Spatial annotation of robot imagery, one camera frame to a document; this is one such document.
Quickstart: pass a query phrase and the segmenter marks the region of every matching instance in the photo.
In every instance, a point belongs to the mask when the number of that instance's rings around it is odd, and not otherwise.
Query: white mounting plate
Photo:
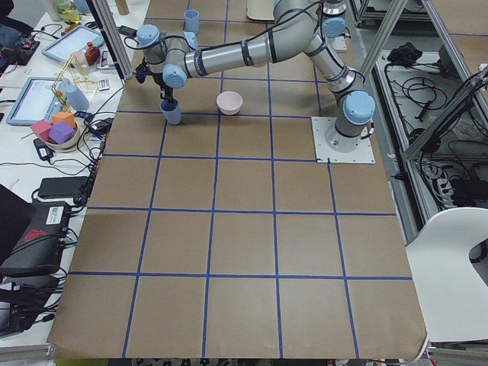
[[[348,52],[348,46],[345,44],[345,38],[344,36],[338,36],[336,38],[332,38],[330,41],[330,44],[332,48],[337,52],[337,53],[346,53]]]
[[[312,117],[313,142],[317,162],[332,164],[374,164],[374,154],[369,138],[361,140],[353,152],[339,152],[326,142],[326,131],[336,122],[335,117]]]

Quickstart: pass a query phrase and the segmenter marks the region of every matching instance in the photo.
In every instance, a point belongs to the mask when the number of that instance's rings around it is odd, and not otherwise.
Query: white label
[[[63,206],[51,207],[47,215],[46,225],[56,225],[63,217]]]

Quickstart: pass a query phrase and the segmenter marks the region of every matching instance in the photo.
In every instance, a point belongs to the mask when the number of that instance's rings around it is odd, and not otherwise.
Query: bottle
[[[129,14],[129,7],[127,6],[126,0],[115,0],[115,5],[120,15]]]
[[[51,18],[52,21],[61,21],[61,17],[54,5],[54,0],[43,0],[44,7],[46,8],[46,12]]]
[[[75,0],[75,5],[78,8],[78,11],[83,14],[90,14],[90,8],[86,3],[86,0]]]
[[[79,24],[81,21],[78,9],[71,0],[56,0],[56,10],[67,24]]]
[[[98,57],[100,57],[100,49],[98,47],[93,46],[92,42],[88,42],[86,44],[88,49],[85,51],[85,58],[88,66],[94,65]]]

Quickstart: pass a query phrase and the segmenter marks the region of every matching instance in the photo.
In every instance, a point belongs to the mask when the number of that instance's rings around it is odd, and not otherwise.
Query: robotic arm
[[[335,95],[339,115],[327,141],[344,153],[354,150],[364,126],[375,110],[373,98],[362,90],[364,77],[349,68],[324,36],[324,14],[340,14],[342,1],[276,0],[275,25],[240,42],[198,49],[193,33],[166,34],[143,25],[137,38],[154,81],[172,100],[172,89],[183,88],[189,78],[201,77],[256,63],[279,63],[305,53],[325,76]],[[326,14],[326,18],[335,14]]]

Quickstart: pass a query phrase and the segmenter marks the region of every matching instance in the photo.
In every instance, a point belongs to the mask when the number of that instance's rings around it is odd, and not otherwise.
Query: table
[[[263,31],[245,5],[191,2],[199,43]],[[146,21],[180,31],[187,6],[152,1]],[[218,113],[226,90],[237,116]],[[425,327],[383,166],[316,163],[310,117],[337,111],[307,58],[190,80],[181,126],[158,95],[124,89],[56,356],[414,358]]]
[[[146,13],[149,1],[147,0],[128,0],[131,13],[127,16],[121,17],[116,15],[119,24],[129,25],[131,27],[139,27],[143,23],[144,14]],[[52,23],[48,15],[45,14],[36,29],[39,29],[43,24]],[[19,66],[13,73],[3,75],[0,78],[0,86],[3,87],[3,91],[0,94],[0,99],[16,99],[21,91],[21,87],[24,85],[28,77],[54,77],[56,72],[60,70],[61,65],[54,62],[51,59],[46,58],[41,54],[40,50],[45,45],[52,42],[48,37],[36,37],[41,40],[40,49],[34,54],[27,66]],[[99,107],[106,102],[118,90],[123,84],[117,76],[116,70],[98,70],[90,74],[92,79],[109,79],[111,83],[111,89],[108,91],[99,91],[92,96],[90,107],[88,111],[95,112]],[[115,95],[103,108],[103,111],[116,111],[120,100],[120,92]],[[8,115],[11,109],[11,104],[0,104],[0,112]],[[110,114],[101,115],[102,117],[109,117]],[[40,165],[49,165],[47,162],[41,162],[37,157],[37,153],[33,146],[33,139],[35,136],[28,136],[31,132],[29,127],[14,127],[7,125],[4,121],[0,123],[0,156],[2,157],[0,162],[16,162],[16,163],[28,163],[35,162]],[[99,145],[99,141],[89,141],[89,146]],[[53,161],[58,159],[78,159],[81,162],[87,162],[88,160],[80,152],[60,153],[55,152]],[[78,163],[63,163],[60,168],[69,173],[77,172],[82,165]],[[33,165],[21,165],[21,166],[0,166],[0,184],[7,188],[10,188],[15,194],[19,195],[26,201],[31,201],[31,192],[39,187],[40,181],[45,177],[60,177],[65,176],[62,173],[53,170],[36,167]],[[70,227],[77,233],[81,229],[84,214],[81,213],[70,220]],[[63,268],[69,268],[74,249],[66,249],[63,253],[61,266]],[[52,322],[38,323],[32,326],[31,329],[21,333],[20,335],[11,335],[0,339],[0,348],[8,348],[13,346],[29,346],[29,345],[42,345],[47,342],[47,336],[50,332]]]

